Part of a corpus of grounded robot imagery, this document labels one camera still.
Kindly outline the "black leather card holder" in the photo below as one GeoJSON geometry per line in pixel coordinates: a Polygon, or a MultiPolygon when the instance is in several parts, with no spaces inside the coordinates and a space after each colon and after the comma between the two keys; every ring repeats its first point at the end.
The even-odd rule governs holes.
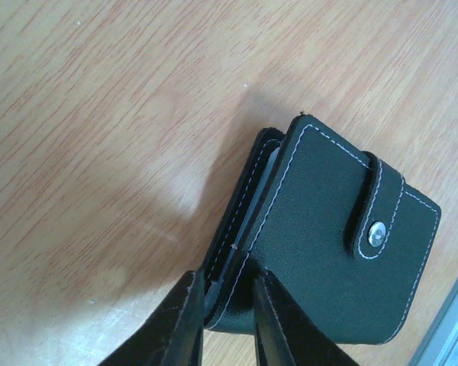
{"type": "Polygon", "coordinates": [[[301,114],[261,130],[210,248],[205,326],[251,335],[271,271],[332,341],[381,345],[405,324],[440,207],[370,152],[301,114]]]}

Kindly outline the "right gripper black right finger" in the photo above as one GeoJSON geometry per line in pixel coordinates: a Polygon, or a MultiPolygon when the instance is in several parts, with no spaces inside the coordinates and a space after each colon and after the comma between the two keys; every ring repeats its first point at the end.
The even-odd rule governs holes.
{"type": "Polygon", "coordinates": [[[258,365],[355,365],[308,318],[271,272],[253,282],[255,349],[258,365]]]}

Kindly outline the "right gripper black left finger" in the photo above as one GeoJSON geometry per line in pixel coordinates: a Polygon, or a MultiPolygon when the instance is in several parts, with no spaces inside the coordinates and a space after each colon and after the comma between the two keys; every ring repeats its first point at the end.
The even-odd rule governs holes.
{"type": "Polygon", "coordinates": [[[204,280],[187,271],[147,321],[108,357],[108,365],[200,365],[204,280]]]}

